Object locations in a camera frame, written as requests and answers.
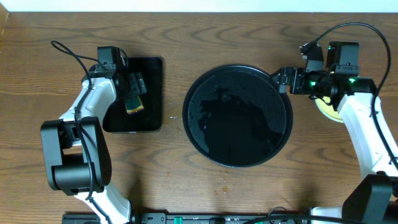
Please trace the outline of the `green yellow sponge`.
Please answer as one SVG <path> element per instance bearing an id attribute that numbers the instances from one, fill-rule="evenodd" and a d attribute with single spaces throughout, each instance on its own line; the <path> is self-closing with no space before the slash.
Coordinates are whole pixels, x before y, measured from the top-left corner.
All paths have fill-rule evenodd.
<path id="1" fill-rule="evenodd" d="M 127 114 L 134 114 L 144 109 L 140 96 L 134 96 L 125 101 Z"/>

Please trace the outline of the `yellow plate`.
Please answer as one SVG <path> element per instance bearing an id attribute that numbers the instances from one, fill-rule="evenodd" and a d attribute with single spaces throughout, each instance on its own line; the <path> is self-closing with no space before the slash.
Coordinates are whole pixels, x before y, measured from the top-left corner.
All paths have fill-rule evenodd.
<path id="1" fill-rule="evenodd" d="M 343 123 L 343 120 L 339 116 L 338 112 L 334 110 L 333 106 L 328 105 L 329 102 L 330 98 L 327 96 L 324 96 L 322 99 L 317 98 L 315 100 L 318 109 L 322 112 L 324 116 L 332 121 Z"/>

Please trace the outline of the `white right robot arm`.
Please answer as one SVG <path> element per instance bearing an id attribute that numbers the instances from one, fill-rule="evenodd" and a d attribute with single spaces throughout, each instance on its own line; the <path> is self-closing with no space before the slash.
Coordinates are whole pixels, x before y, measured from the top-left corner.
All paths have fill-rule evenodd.
<path id="1" fill-rule="evenodd" d="M 313 207 L 312 216 L 361 223 L 397 223 L 397 144 L 375 96 L 370 78 L 359 76 L 357 42 L 330 42 L 324 58 L 319 45 L 300 48 L 305 68 L 282 67 L 271 77 L 281 93 L 309 95 L 333 108 L 345 124 L 361 171 L 362 181 L 343 205 Z"/>

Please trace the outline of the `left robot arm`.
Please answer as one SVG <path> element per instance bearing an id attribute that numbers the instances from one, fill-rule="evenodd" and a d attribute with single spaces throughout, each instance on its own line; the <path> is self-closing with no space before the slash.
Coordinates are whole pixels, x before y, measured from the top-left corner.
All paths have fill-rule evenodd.
<path id="1" fill-rule="evenodd" d="M 102 130 L 118 98 L 146 92 L 140 73 L 89 72 L 81 92 L 59 119 L 40 128 L 49 186 L 84 202 L 100 223 L 141 223 L 129 199 L 112 183 L 112 163 Z"/>

